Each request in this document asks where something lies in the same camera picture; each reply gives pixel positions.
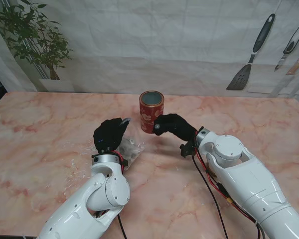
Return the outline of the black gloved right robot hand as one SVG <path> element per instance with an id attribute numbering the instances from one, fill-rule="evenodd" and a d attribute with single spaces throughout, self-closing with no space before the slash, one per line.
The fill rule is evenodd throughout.
<path id="1" fill-rule="evenodd" d="M 183 141 L 191 141 L 197 130 L 178 114 L 160 115 L 154 120 L 152 132 L 160 136 L 170 132 Z"/>

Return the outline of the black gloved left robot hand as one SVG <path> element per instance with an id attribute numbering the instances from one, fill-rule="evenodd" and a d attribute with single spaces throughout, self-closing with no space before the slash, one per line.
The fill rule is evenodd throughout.
<path id="1" fill-rule="evenodd" d="M 98 153 L 115 151 L 129 125 L 129 120 L 121 118 L 107 119 L 95 129 L 93 134 L 94 145 Z"/>

